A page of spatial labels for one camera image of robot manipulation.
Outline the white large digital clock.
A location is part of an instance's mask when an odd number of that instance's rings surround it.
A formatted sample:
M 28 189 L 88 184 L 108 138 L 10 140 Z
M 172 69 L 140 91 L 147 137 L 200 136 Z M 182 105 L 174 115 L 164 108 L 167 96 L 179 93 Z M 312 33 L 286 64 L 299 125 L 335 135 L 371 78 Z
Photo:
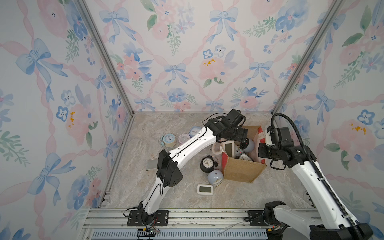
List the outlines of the white large digital clock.
M 235 157 L 235 143 L 233 141 L 224 142 L 223 143 L 223 148 L 224 148 L 224 151 L 226 152 L 226 154 L 230 158 L 234 158 Z

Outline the grey blue oval clock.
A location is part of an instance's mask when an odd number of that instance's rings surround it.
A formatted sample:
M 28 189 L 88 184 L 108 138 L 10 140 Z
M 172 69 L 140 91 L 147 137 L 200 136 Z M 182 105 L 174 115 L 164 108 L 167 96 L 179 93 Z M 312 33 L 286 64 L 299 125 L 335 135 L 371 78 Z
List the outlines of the grey blue oval clock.
M 240 149 L 245 153 L 250 153 L 255 149 L 255 142 L 252 139 L 246 138 L 246 140 L 240 144 Z

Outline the dark green triangular clock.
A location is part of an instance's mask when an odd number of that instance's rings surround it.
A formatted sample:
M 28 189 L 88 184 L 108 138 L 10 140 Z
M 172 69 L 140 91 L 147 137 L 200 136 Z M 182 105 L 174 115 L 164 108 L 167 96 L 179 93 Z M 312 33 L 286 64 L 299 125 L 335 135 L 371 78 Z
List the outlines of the dark green triangular clock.
M 239 159 L 240 159 L 240 160 L 244 160 L 244 161 L 253 162 L 252 158 L 249 157 L 249 156 L 246 155 L 246 154 L 242 154 L 242 155 L 240 155 Z

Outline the black twin-bell alarm clock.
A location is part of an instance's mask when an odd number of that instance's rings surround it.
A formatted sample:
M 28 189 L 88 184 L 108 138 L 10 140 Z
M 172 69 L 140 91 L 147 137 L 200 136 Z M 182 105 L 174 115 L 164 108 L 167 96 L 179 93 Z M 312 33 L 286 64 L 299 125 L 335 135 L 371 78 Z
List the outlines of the black twin-bell alarm clock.
M 201 160 L 200 169 L 204 173 L 211 173 L 219 165 L 218 161 L 213 156 L 206 156 Z

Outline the white round clock with legs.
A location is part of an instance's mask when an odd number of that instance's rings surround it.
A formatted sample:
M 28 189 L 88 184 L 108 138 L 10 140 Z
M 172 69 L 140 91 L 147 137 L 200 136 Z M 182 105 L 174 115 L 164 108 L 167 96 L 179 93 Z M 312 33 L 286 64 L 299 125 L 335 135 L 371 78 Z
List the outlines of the white round clock with legs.
M 235 158 L 239 159 L 242 154 L 242 152 L 235 152 Z

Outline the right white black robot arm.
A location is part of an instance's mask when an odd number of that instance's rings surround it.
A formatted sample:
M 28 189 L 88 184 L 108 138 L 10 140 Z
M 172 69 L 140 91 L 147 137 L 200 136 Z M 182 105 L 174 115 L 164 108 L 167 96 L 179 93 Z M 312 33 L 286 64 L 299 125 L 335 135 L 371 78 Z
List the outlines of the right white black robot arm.
M 267 128 L 265 142 L 258 155 L 282 161 L 299 178 L 320 217 L 312 219 L 293 210 L 282 201 L 267 203 L 264 221 L 284 224 L 310 240 L 368 240 L 374 233 L 368 223 L 361 223 L 350 212 L 323 176 L 316 157 L 307 146 L 295 146 L 288 128 Z

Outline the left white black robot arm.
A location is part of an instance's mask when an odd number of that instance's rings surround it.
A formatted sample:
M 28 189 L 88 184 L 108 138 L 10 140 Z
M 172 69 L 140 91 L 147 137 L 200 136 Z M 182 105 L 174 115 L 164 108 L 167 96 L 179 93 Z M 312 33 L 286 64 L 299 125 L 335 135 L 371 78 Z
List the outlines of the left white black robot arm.
M 181 169 L 196 154 L 221 139 L 244 143 L 248 130 L 243 128 L 246 117 L 232 109 L 228 114 L 203 121 L 201 130 L 186 143 L 171 150 L 162 150 L 158 156 L 155 183 L 148 196 L 139 203 L 139 219 L 144 226 L 153 223 L 160 203 L 168 190 L 183 179 Z

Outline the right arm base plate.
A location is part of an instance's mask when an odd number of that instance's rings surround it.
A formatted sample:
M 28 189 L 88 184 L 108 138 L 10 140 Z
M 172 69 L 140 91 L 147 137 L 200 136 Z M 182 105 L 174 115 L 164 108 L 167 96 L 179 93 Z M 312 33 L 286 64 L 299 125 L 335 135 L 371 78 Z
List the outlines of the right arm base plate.
M 285 227 L 286 224 L 279 222 L 273 212 L 261 210 L 249 210 L 248 216 L 244 218 L 245 222 L 250 223 L 252 227 Z

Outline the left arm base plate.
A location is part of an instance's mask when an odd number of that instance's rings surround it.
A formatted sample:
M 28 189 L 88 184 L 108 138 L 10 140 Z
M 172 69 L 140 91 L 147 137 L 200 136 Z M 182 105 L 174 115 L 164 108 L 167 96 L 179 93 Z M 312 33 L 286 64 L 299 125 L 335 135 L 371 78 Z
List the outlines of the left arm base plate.
M 128 227 L 166 227 L 169 221 L 168 210 L 158 210 L 154 214 L 148 215 L 146 212 L 139 210 L 130 210 L 127 221 Z

